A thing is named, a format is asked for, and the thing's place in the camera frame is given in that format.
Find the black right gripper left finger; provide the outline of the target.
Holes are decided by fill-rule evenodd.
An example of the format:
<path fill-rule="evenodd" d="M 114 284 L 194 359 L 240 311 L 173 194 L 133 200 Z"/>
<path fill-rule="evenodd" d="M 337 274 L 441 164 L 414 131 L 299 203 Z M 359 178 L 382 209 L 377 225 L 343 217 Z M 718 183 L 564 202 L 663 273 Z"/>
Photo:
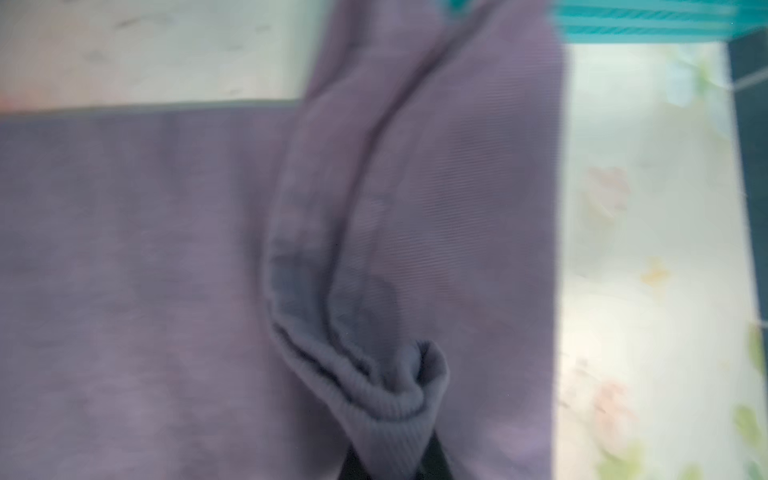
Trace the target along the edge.
<path fill-rule="evenodd" d="M 369 480 L 369 475 L 353 447 L 347 452 L 338 480 Z"/>

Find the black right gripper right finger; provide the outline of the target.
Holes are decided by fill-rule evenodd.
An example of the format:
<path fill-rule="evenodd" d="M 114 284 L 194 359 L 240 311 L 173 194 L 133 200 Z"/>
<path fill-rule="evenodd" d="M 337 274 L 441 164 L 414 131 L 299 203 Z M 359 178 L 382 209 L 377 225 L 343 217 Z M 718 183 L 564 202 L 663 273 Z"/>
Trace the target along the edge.
<path fill-rule="evenodd" d="M 418 468 L 418 480 L 453 480 L 450 466 L 436 433 L 433 433 Z"/>

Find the purple trousers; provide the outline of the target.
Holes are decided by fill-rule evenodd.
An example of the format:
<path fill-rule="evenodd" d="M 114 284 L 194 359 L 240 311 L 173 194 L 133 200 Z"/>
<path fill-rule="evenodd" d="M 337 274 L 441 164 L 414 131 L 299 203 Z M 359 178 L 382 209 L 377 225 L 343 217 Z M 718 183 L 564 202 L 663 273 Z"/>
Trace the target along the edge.
<path fill-rule="evenodd" d="M 1 124 L 5 479 L 553 472 L 545 1 L 340 1 L 304 99 Z"/>

